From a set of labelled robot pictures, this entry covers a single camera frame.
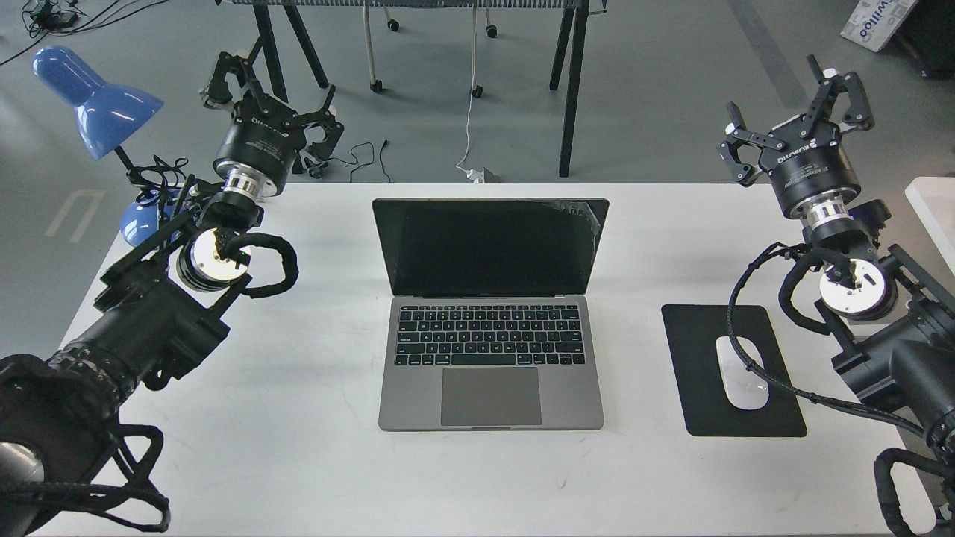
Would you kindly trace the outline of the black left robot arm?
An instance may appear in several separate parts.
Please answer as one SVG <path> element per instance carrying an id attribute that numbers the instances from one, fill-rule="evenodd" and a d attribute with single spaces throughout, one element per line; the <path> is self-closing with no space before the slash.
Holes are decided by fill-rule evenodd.
<path id="1" fill-rule="evenodd" d="M 293 246 L 258 233 L 260 199 L 282 193 L 301 151 L 327 159 L 343 134 L 328 86 L 323 106 L 298 113 L 263 91 L 248 58 L 222 52 L 204 98 L 229 107 L 214 167 L 221 183 L 188 176 L 149 183 L 127 157 L 128 177 L 152 195 L 157 228 L 102 275 L 100 319 L 49 358 L 2 360 L 2 534 L 24 536 L 62 511 L 111 521 L 127 500 L 160 513 L 169 500 L 150 479 L 163 433 L 120 424 L 139 386 L 157 391 L 193 371 L 228 336 L 222 316 L 239 298 L 280 295 L 298 279 Z"/>

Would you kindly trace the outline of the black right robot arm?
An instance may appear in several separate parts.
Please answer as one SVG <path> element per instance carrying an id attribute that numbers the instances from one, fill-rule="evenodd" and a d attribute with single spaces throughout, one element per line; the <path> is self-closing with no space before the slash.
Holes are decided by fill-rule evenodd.
<path id="1" fill-rule="evenodd" d="M 807 58 L 818 89 L 808 110 L 766 134 L 747 129 L 736 103 L 720 145 L 721 160 L 740 186 L 767 175 L 781 212 L 801 221 L 803 242 L 775 242 L 745 269 L 727 300 L 727 336 L 745 369 L 774 387 L 839 412 L 892 424 L 920 436 L 931 456 L 888 448 L 874 460 L 877 502 L 890 533 L 911 536 L 892 476 L 908 465 L 940 478 L 953 500 L 953 295 L 900 245 L 880 255 L 880 232 L 891 213 L 879 198 L 855 205 L 860 182 L 842 137 L 874 127 L 856 72 L 824 70 Z M 778 302 L 809 332 L 836 337 L 833 370 L 854 402 L 825 397 L 769 374 L 742 347 L 736 302 L 751 275 L 774 257 L 794 265 Z"/>

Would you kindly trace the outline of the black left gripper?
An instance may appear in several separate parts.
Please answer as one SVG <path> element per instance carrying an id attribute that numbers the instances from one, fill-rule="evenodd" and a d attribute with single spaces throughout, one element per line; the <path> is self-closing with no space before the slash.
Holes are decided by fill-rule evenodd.
<path id="1" fill-rule="evenodd" d="M 228 76 L 236 79 L 243 98 L 251 95 L 254 104 L 239 104 L 230 91 Z M 258 195 L 273 197 L 282 194 L 292 163 L 301 150 L 303 168 L 313 179 L 321 179 L 332 154 L 343 136 L 345 127 L 335 116 L 332 99 L 336 86 L 328 86 L 321 108 L 307 113 L 306 129 L 320 128 L 322 139 L 308 142 L 304 129 L 286 127 L 297 111 L 283 104 L 266 105 L 266 95 L 255 75 L 253 63 L 245 57 L 220 51 L 210 81 L 201 89 L 201 103 L 206 109 L 229 111 L 231 125 L 213 160 L 215 173 L 228 179 L 242 172 L 258 181 Z"/>

